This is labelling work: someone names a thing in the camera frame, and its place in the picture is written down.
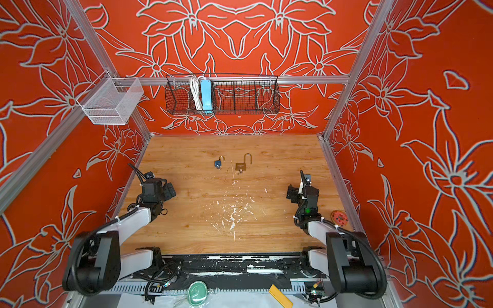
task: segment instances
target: black wire basket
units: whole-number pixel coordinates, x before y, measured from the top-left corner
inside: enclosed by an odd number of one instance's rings
[[[189,78],[211,81],[212,110],[197,110]],[[166,110],[170,114],[276,114],[280,108],[276,76],[246,74],[179,74],[166,76]]]

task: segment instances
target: gold padlock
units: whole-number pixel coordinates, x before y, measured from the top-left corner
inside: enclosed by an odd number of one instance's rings
[[[250,153],[247,153],[243,156],[243,162],[242,163],[236,163],[236,171],[238,171],[238,174],[243,173],[247,169],[247,155],[250,155],[250,165],[252,164],[252,157]]]

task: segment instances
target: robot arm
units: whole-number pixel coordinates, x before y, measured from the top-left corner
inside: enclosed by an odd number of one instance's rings
[[[176,196],[171,183],[155,178],[151,172],[136,172],[142,193],[129,212],[116,217],[90,233],[78,234],[70,251],[69,261],[62,280],[66,291],[78,291],[83,295],[95,295],[111,289],[115,283],[132,273],[152,265],[158,248],[140,249],[120,257],[120,246],[133,233],[152,222],[163,211],[163,202]]]
[[[318,213],[318,189],[311,186],[309,174],[300,173],[300,188],[290,185],[286,195],[292,203],[298,203],[294,223],[326,246],[308,250],[309,266],[329,276],[337,293],[353,292],[369,299],[381,297],[387,288],[385,270],[365,234],[347,231],[325,220]]]

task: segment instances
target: white wire basket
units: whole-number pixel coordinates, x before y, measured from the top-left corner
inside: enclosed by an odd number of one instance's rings
[[[82,110],[93,124],[124,125],[140,101],[144,90],[138,78],[130,87],[120,87],[120,92],[111,78],[103,79],[95,94],[81,104]]]

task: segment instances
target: wire mesh basket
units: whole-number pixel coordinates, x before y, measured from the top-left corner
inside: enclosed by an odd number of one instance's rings
[[[196,75],[168,75],[166,109],[170,114],[276,114],[280,108],[276,76],[214,74],[211,81],[212,110],[197,110],[189,78]]]
[[[92,97],[80,106],[93,124],[124,125],[144,94],[138,78],[130,87],[116,88],[111,78],[103,79]]]

